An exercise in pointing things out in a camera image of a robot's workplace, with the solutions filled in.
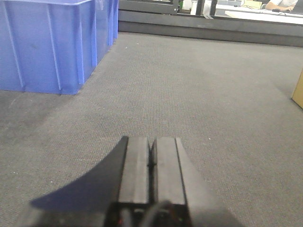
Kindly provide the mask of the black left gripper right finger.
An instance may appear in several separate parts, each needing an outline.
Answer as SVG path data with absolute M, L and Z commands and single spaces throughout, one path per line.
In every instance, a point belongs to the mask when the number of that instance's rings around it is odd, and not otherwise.
M 158 137 L 151 149 L 153 199 L 175 206 L 220 206 L 179 139 Z

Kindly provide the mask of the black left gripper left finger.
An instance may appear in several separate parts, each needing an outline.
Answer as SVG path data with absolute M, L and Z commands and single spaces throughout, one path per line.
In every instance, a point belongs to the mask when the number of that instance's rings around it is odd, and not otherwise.
M 36 198 L 31 207 L 40 210 L 105 210 L 117 201 L 125 157 L 132 145 L 143 145 L 146 137 L 123 136 L 115 147 L 90 171 L 64 187 Z

